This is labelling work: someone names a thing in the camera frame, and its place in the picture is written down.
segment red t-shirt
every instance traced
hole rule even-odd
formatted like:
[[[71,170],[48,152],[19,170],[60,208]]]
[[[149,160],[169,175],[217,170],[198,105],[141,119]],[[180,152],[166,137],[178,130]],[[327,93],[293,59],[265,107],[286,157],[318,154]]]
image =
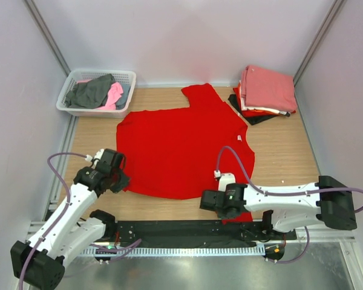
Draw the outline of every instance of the red t-shirt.
[[[239,154],[251,176],[254,152],[246,143],[246,123],[208,83],[181,91],[189,108],[131,112],[118,124],[117,150],[125,154],[124,172],[131,178],[126,190],[173,199],[217,190],[215,163],[225,145]],[[228,150],[222,154],[220,171],[247,182]]]

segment wall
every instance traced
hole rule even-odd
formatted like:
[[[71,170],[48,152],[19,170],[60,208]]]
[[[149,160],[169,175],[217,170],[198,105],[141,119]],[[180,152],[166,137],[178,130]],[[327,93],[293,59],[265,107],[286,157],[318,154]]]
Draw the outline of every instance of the wall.
[[[363,188],[363,0],[347,1],[296,93],[321,173]],[[356,218],[363,250],[363,212]]]
[[[35,0],[71,69],[129,69],[138,85],[294,75],[332,0]]]
[[[0,289],[13,289],[11,246],[45,209],[46,158],[68,121],[55,108],[64,80],[22,1],[0,1]]]

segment folded pink shirt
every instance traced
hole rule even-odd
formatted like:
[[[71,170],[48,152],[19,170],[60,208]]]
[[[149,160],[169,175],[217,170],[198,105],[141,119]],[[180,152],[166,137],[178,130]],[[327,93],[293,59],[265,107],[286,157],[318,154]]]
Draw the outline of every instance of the folded pink shirt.
[[[80,80],[77,83],[86,83],[90,80]],[[121,98],[123,93],[122,86],[119,82],[113,83],[108,91],[108,98],[106,103],[102,107],[98,107],[95,110],[106,110],[106,111],[113,111],[116,110],[116,103]]]
[[[241,97],[247,107],[293,112],[297,109],[292,76],[249,65],[242,72]]]

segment white slotted strip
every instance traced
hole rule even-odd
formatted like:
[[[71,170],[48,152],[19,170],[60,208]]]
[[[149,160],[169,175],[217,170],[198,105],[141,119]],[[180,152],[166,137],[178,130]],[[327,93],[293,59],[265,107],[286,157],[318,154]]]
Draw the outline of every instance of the white slotted strip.
[[[79,257],[119,257],[126,251],[114,253],[96,253],[97,248],[88,247]],[[263,256],[264,245],[253,248],[197,248],[197,249],[165,249],[165,248],[136,248],[127,257],[212,257],[212,256]]]

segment gray floor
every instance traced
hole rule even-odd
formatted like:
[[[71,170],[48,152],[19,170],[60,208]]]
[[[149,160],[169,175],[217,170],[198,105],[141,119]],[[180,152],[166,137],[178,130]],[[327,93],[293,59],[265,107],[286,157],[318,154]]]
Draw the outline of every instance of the gray floor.
[[[288,244],[284,259],[298,255],[304,244]],[[88,266],[77,258],[57,289],[227,290],[227,289],[354,289],[338,243],[311,243],[307,254],[289,265],[261,257],[188,257],[126,259]]]

